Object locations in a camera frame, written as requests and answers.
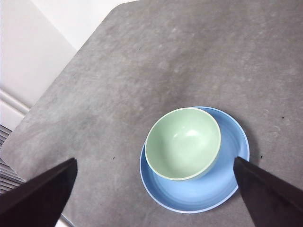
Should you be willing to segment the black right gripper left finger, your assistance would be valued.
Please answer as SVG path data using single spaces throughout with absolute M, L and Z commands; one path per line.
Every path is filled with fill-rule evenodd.
M 0 197 L 2 227 L 54 227 L 71 195 L 78 167 L 70 158 Z

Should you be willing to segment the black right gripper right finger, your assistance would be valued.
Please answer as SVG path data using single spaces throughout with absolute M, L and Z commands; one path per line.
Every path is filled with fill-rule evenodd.
M 301 227 L 303 191 L 241 157 L 233 171 L 256 227 Z

